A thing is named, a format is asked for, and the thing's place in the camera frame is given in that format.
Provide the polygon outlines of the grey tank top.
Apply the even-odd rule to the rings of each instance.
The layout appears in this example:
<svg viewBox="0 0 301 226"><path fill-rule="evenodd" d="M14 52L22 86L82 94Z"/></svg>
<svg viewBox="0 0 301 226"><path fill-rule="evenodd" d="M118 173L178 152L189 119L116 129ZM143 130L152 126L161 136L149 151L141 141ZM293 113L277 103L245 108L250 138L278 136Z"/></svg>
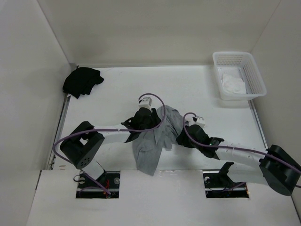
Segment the grey tank top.
<svg viewBox="0 0 301 226"><path fill-rule="evenodd" d="M155 174L162 149L171 150L183 129L182 115L166 106L166 119L159 128L143 132L132 142L136 168L144 174Z"/></svg>

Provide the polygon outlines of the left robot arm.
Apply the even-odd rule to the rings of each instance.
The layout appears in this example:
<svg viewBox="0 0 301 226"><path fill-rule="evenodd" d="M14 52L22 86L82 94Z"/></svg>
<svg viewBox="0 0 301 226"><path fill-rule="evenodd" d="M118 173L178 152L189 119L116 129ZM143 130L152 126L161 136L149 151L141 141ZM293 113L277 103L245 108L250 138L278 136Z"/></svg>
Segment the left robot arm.
<svg viewBox="0 0 301 226"><path fill-rule="evenodd" d="M95 155L102 145L112 143L129 143L137 139L142 131L156 128L160 125L156 109L141 107L126 121L111 127L103 127L104 131L91 131L98 127L88 121L83 121L72 134L85 132L64 140L60 149L76 169L87 173L89 182L94 187L105 184L106 171L95 160Z"/></svg>

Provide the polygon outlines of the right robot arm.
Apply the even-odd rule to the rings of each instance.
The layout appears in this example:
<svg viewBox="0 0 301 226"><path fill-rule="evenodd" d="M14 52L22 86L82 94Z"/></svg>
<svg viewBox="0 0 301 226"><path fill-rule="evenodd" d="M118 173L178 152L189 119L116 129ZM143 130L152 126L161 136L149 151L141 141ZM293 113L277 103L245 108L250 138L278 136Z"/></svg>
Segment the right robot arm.
<svg viewBox="0 0 301 226"><path fill-rule="evenodd" d="M249 182L290 196L301 176L300 165L277 145L264 151L250 150L223 138L209 137L197 124L183 128L176 143L198 149L207 158L225 161L219 172L210 176L209 185L232 188Z"/></svg>

